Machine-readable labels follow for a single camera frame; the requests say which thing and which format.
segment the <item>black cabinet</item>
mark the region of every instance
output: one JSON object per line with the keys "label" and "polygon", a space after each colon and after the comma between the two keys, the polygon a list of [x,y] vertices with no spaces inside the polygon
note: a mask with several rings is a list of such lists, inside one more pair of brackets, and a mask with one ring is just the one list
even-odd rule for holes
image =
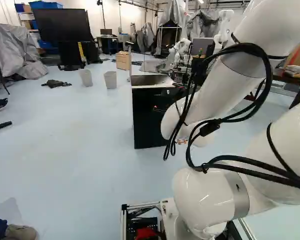
{"label": "black cabinet", "polygon": [[161,135],[161,120],[165,111],[175,102],[174,87],[133,88],[134,148],[145,149],[167,144]]}

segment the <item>white robotic arm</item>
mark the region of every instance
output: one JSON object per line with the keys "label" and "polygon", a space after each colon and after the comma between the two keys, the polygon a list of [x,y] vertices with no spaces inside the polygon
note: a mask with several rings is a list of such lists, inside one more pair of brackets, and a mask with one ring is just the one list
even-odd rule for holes
{"label": "white robotic arm", "polygon": [[[252,0],[228,45],[236,41],[262,47],[271,65],[276,66],[300,42],[300,0]],[[189,137],[198,121],[226,114],[264,78],[260,58],[243,52],[221,56],[194,95],[185,119],[188,126],[182,127],[179,137]],[[183,111],[185,102],[181,99],[176,105]],[[179,118],[172,105],[161,123],[166,139]],[[257,136],[245,154],[284,170],[269,138],[286,164],[300,176],[300,105]],[[229,166],[270,173],[246,163],[224,160],[223,164]],[[173,179],[173,191],[180,216],[191,232],[204,240],[219,235],[230,220],[267,211],[278,203],[300,205],[299,188],[218,168],[210,168],[206,174],[191,168],[180,170]]]}
{"label": "white robotic arm", "polygon": [[[251,1],[233,36],[241,43],[260,46],[271,56],[271,65],[278,65],[300,43],[300,0]],[[235,41],[230,39],[227,46],[233,44]],[[229,112],[264,78],[260,58],[243,52],[221,56],[194,95],[185,120],[189,126],[183,126],[179,136],[189,136],[198,121],[219,118]],[[176,105],[183,110],[184,104],[185,98]],[[179,121],[176,105],[167,110],[161,122],[165,139],[169,139]]]}

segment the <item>gray sneaker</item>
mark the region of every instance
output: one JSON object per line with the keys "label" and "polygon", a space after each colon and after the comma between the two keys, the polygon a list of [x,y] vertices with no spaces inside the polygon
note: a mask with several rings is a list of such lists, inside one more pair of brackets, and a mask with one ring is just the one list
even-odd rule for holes
{"label": "gray sneaker", "polygon": [[36,240],[37,231],[30,226],[9,224],[2,240]]}

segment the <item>black monitor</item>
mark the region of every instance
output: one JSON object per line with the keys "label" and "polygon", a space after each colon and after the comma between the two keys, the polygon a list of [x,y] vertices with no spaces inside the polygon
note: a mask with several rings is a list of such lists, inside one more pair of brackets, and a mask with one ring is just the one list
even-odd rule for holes
{"label": "black monitor", "polygon": [[33,9],[33,13],[43,41],[64,43],[92,39],[84,9]]}
{"label": "black monitor", "polygon": [[101,35],[111,35],[112,34],[112,29],[100,29]]}

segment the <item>cable bundle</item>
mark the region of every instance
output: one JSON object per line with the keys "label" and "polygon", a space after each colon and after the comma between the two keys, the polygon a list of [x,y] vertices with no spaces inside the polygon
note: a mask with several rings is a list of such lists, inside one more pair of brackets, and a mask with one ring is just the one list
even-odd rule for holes
{"label": "cable bundle", "polygon": [[[254,114],[256,114],[256,112],[260,109],[260,107],[265,102],[265,100],[270,92],[271,85],[272,85],[272,79],[273,79],[272,67],[270,65],[269,57],[265,53],[265,51],[261,47],[259,47],[256,44],[253,44],[253,43],[238,43],[238,44],[232,45],[230,47],[227,47],[227,48],[221,50],[220,52],[204,59],[203,62],[201,63],[201,65],[198,66],[198,68],[197,68],[198,71],[191,74],[190,80],[188,81],[187,90],[186,90],[186,97],[185,97],[183,112],[180,115],[179,121],[176,124],[176,126],[170,136],[170,139],[169,139],[168,144],[164,151],[163,159],[164,160],[168,159],[169,152],[171,153],[172,156],[174,156],[176,154],[176,138],[178,136],[178,133],[179,133],[182,125],[185,124],[187,114],[189,112],[191,103],[193,101],[193,98],[194,98],[194,95],[195,95],[195,92],[197,89],[197,84],[195,81],[193,91],[190,95],[190,89],[191,89],[191,84],[193,83],[193,79],[200,77],[203,74],[203,71],[205,71],[207,69],[209,63],[213,59],[215,59],[219,56],[225,55],[225,54],[239,53],[239,52],[251,54],[253,56],[256,56],[256,57],[259,57],[262,59],[264,66],[265,66],[264,89],[263,89],[262,93],[256,98],[256,100],[253,103],[251,103],[249,106],[247,106],[246,108],[244,108],[234,114],[226,116],[224,118],[204,120],[204,121],[200,122],[199,124],[197,124],[193,128],[193,130],[189,136],[188,146],[187,146],[186,154],[185,154],[186,162],[187,162],[188,166],[191,167],[192,169],[194,169],[198,172],[203,172],[205,174],[208,172],[209,168],[223,169],[223,170],[228,170],[228,171],[232,171],[232,172],[236,172],[236,173],[242,173],[245,175],[253,176],[256,178],[260,178],[260,179],[264,179],[264,180],[268,180],[271,182],[275,182],[275,183],[279,183],[279,184],[283,184],[283,185],[287,185],[287,186],[291,186],[291,187],[300,189],[300,176],[298,176],[288,166],[288,164],[282,159],[282,157],[280,156],[280,154],[278,153],[278,151],[276,150],[276,148],[272,142],[271,134],[270,134],[271,124],[267,128],[267,140],[269,142],[271,150],[273,151],[276,158],[283,165],[285,170],[281,169],[279,167],[272,166],[270,164],[258,161],[258,160],[254,160],[254,159],[242,157],[242,156],[236,156],[236,155],[217,156],[217,157],[211,159],[209,162],[203,163],[200,166],[195,166],[191,159],[190,150],[191,150],[191,146],[194,143],[194,141],[196,140],[196,138],[198,138],[200,136],[205,137],[205,136],[209,135],[210,133],[218,130],[222,123],[238,123],[238,122],[242,122],[242,121],[245,121],[245,120],[251,118]],[[194,136],[194,134],[198,128],[200,128],[199,133]],[[251,169],[245,169],[245,168],[241,168],[241,167],[236,167],[236,166],[231,166],[228,164],[219,163],[220,161],[224,161],[224,160],[241,162],[241,163],[249,164],[252,166],[256,166],[261,169],[270,171],[276,175],[271,175],[271,174],[251,170]]]}

